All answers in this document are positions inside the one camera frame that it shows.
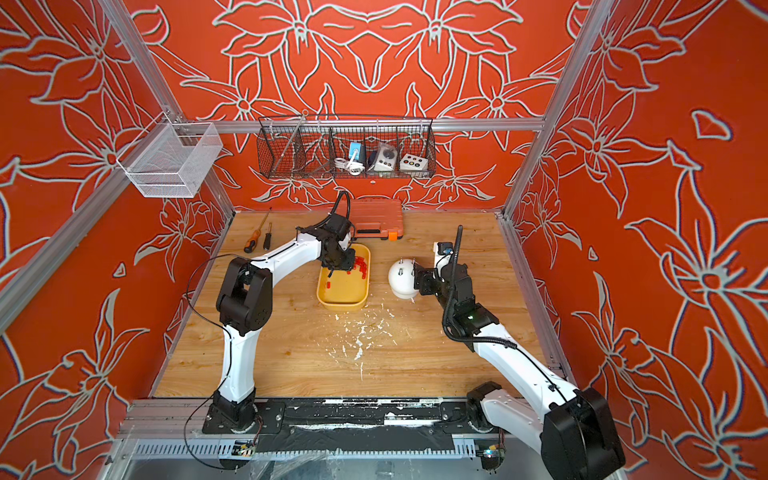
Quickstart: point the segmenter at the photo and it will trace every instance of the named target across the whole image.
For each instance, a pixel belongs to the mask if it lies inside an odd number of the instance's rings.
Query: orange toolbox
[[[354,238],[399,240],[405,233],[402,201],[396,198],[356,198],[349,220],[355,226]]]

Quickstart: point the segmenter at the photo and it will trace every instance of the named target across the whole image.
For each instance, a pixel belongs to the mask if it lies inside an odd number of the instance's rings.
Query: blue object
[[[353,161],[359,161],[361,149],[362,145],[357,142],[352,142],[349,144],[349,159]]]

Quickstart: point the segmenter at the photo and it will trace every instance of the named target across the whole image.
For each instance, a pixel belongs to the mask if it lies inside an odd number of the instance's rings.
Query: robotic arm
[[[346,217],[336,213],[347,197]],[[348,192],[340,192],[328,217],[298,229],[296,239],[252,260],[230,262],[216,301],[224,338],[221,384],[213,395],[208,415],[222,419],[233,432],[245,432],[256,420],[253,361],[261,329],[272,315],[272,288],[285,276],[312,260],[334,270],[351,270],[355,250],[349,248],[351,226]]]
[[[525,397],[522,402],[487,382],[467,395],[470,423],[498,426],[541,453],[554,480],[598,480],[624,465],[624,451],[605,398],[581,391],[556,376],[519,346],[498,319],[475,302],[467,266],[458,264],[462,227],[455,245],[435,244],[435,267],[400,260],[389,271],[395,295],[433,295],[443,307],[448,338],[488,360]]]

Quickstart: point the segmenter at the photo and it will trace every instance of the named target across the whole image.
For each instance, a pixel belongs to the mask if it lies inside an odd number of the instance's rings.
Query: screwdriver
[[[266,221],[266,218],[270,215],[271,211],[272,211],[272,207],[270,207],[270,209],[266,211],[266,215],[264,215],[264,218],[261,219],[261,224],[259,225],[259,228],[253,231],[253,235],[251,235],[248,241],[245,243],[243,252],[251,253],[253,252],[253,249],[256,248],[256,245],[258,245],[259,243],[259,237],[261,237],[261,227],[264,226],[264,222]]]
[[[271,243],[272,243],[272,222],[270,222],[270,227],[266,230],[266,235],[264,235],[264,250],[269,250]]]

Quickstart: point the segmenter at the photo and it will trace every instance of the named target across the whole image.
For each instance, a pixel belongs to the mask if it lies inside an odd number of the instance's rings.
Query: white wire basket
[[[210,124],[192,145],[183,144],[170,124],[157,128],[147,150],[130,166],[121,164],[125,174],[145,197],[194,197],[222,148],[216,127]]]

